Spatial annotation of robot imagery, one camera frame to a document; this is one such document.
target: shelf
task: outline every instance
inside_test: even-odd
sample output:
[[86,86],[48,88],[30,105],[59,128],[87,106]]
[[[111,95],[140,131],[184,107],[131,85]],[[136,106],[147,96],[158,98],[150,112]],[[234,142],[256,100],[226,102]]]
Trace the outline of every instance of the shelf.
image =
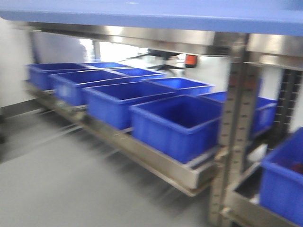
[[130,129],[119,131],[85,113],[85,106],[75,108],[57,100],[51,92],[43,92],[26,82],[27,91],[45,107],[54,110],[91,134],[121,149],[130,159],[145,167],[186,195],[193,197],[207,188],[216,174],[213,157],[217,147],[189,163],[182,164],[165,154],[135,140]]
[[248,63],[259,67],[273,66],[286,70],[303,71],[303,58],[290,56],[261,55],[259,61],[250,61]]
[[300,0],[2,0],[7,20],[303,35]]
[[198,55],[228,55],[234,42],[244,43],[245,41],[245,34],[213,31],[37,22],[15,22],[15,24],[22,29],[28,29],[30,31],[70,35],[104,42]]
[[222,215],[243,227],[299,227],[258,205],[261,174],[261,167],[255,164],[238,184],[229,187]]
[[251,34],[247,50],[250,52],[303,57],[303,37],[288,35]]

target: plastic bin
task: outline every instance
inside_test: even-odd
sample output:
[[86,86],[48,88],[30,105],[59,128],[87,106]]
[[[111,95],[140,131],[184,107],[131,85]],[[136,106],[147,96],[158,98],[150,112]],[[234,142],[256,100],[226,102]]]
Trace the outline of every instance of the plastic bin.
[[50,77],[53,79],[55,96],[72,106],[87,103],[83,91],[84,87],[131,82],[130,79],[107,70],[61,73]]
[[175,94],[172,89],[143,82],[90,87],[85,90],[88,114],[117,129],[131,126],[129,106]]
[[131,106],[132,135],[186,163],[217,144],[222,105],[176,96]]
[[123,65],[117,62],[90,62],[83,63],[85,66],[91,66],[92,68],[98,69],[116,69],[116,68],[129,68],[129,65]]
[[[226,91],[215,92],[210,94],[204,94],[200,97],[209,98],[210,100],[216,101],[223,104],[226,100]],[[268,130],[274,122],[276,113],[276,100],[258,97],[256,103],[256,110],[253,118],[253,125],[251,128],[251,136],[257,137]]]
[[164,72],[140,68],[115,69],[112,71],[121,73],[121,75],[127,77],[134,77],[134,79],[137,81],[140,81],[142,79],[162,78],[166,75]]
[[303,175],[292,169],[303,164],[303,128],[262,160],[260,205],[303,226]]
[[28,65],[29,81],[41,90],[52,90],[51,74],[91,70],[75,63],[33,64]]
[[197,80],[173,77],[173,78],[160,78],[149,79],[147,82],[156,83],[160,86],[172,87],[179,95],[192,95],[197,96],[212,91],[214,85],[203,83]]

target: metal post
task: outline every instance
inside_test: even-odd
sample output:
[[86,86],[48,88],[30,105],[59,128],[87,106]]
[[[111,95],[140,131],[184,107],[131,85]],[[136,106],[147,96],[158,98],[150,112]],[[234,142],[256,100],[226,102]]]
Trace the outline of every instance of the metal post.
[[[259,67],[245,64],[243,72],[243,84],[239,101],[239,113],[235,122],[235,137],[232,149],[226,164],[226,175],[224,189],[231,183],[237,181],[241,176],[246,158],[246,148],[249,141],[251,123],[254,115],[255,103],[258,90]],[[222,227],[231,226],[232,222],[223,217],[220,223]]]
[[94,45],[95,60],[100,61],[101,60],[100,41],[94,40],[93,45]]
[[241,87],[243,84],[243,63],[249,59],[249,53],[245,51],[246,43],[247,37],[235,42],[231,52],[232,66],[229,76],[228,94],[224,104],[219,135],[219,144],[221,148],[215,157],[218,173],[212,183],[209,209],[209,222],[214,226],[220,226],[223,218],[220,212],[223,208],[225,188],[227,185],[226,174],[229,169],[230,150],[232,149],[237,114],[239,111]]

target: perforated metal upright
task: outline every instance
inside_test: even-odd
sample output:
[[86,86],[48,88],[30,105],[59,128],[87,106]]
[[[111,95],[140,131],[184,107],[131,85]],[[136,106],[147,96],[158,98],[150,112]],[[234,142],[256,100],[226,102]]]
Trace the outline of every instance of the perforated metal upright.
[[[278,46],[272,46],[273,41],[278,43]],[[242,63],[241,74],[238,77],[235,77],[235,72],[231,70],[228,100],[224,107],[220,134],[221,152],[216,157],[219,174],[213,181],[210,203],[210,222],[215,226],[232,226],[235,219],[221,214],[229,210],[233,212],[233,208],[236,210],[233,217],[240,217],[235,223],[241,223],[244,226],[262,226],[257,218],[254,220],[252,217],[253,211],[251,211],[251,217],[245,215],[242,217],[241,209],[245,210],[247,207],[241,207],[241,203],[237,202],[235,202],[236,205],[232,205],[230,198],[227,202],[225,201],[229,193],[227,187],[232,183],[237,183],[244,171],[246,154],[251,143],[249,132],[257,97],[259,71],[263,66],[270,65],[283,69],[275,121],[271,131],[267,133],[268,151],[288,135],[302,81],[303,56],[296,51],[298,48],[301,49],[302,45],[303,38],[301,37],[252,34],[248,41],[247,52],[245,52],[246,58],[243,60],[251,60],[252,57],[249,58],[248,53],[254,52],[254,55],[258,57],[257,61]],[[260,206],[256,204],[253,207],[259,209]],[[272,218],[275,220],[272,221],[273,226],[280,221],[279,217],[271,215],[265,215],[263,220],[271,223],[269,220]]]

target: shelf tray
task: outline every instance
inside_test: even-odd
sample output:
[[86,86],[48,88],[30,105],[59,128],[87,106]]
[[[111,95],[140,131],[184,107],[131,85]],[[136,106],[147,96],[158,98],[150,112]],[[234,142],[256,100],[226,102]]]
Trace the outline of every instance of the shelf tray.
[[258,163],[246,171],[239,183],[227,190],[222,215],[243,227],[299,227],[258,205],[262,169]]
[[86,115],[85,107],[72,107],[26,82],[27,92],[38,102],[69,121],[82,126],[96,137],[121,149],[121,152],[186,195],[193,197],[207,188],[216,174],[215,147],[194,160],[182,164],[135,140],[130,129],[116,130]]

